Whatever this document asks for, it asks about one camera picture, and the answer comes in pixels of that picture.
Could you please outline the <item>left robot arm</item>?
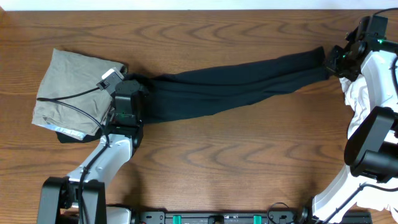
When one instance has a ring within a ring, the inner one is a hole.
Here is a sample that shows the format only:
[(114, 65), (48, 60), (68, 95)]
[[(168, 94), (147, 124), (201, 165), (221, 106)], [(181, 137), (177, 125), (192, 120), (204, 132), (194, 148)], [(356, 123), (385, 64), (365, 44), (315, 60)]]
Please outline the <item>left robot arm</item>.
[(107, 205), (105, 191), (143, 138), (142, 100), (147, 88), (135, 80), (102, 81), (98, 89), (112, 97), (114, 111), (96, 149), (65, 177), (49, 177), (40, 194), (37, 223), (138, 223), (124, 205)]

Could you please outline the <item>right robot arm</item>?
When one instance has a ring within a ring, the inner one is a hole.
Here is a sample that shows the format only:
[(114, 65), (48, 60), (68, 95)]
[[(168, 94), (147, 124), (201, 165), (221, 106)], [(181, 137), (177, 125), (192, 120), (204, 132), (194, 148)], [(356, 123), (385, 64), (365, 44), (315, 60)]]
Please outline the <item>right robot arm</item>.
[(346, 90), (346, 102), (356, 115), (345, 165), (293, 223), (370, 223), (368, 214), (347, 213), (354, 205), (397, 218), (397, 44), (380, 37), (352, 41), (333, 68), (344, 74), (353, 65), (359, 75)]

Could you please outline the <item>black leggings with red waistband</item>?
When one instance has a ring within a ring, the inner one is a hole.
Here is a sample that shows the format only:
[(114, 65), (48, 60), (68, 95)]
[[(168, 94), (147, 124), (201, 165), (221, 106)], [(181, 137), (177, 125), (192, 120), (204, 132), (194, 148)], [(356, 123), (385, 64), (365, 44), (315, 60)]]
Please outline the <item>black leggings with red waistband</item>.
[(146, 77), (130, 74), (145, 85), (143, 122), (163, 123), (214, 115), (252, 105), (327, 80), (323, 47), (272, 60)]

